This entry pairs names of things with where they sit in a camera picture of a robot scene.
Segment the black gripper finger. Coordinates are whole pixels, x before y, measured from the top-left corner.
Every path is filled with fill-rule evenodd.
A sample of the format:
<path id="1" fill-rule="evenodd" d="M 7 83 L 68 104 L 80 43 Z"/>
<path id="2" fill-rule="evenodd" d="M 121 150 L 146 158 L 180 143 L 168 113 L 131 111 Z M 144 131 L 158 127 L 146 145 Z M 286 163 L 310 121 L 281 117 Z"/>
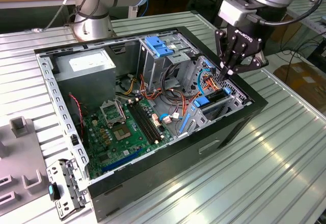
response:
<path id="1" fill-rule="evenodd" d="M 242 61 L 248 57 L 251 57 L 250 62 L 242 64 Z M 243 43 L 231 51 L 228 63 L 228 76 L 258 70 L 267 65 L 268 61 L 265 59 L 261 47 L 258 49 Z"/>
<path id="2" fill-rule="evenodd" d="M 222 29 L 215 31 L 215 43 L 217 55 L 220 58 L 220 74 L 218 79 L 227 79 L 233 74 L 235 66 L 235 44 L 236 34 L 234 32 L 227 33 Z"/>

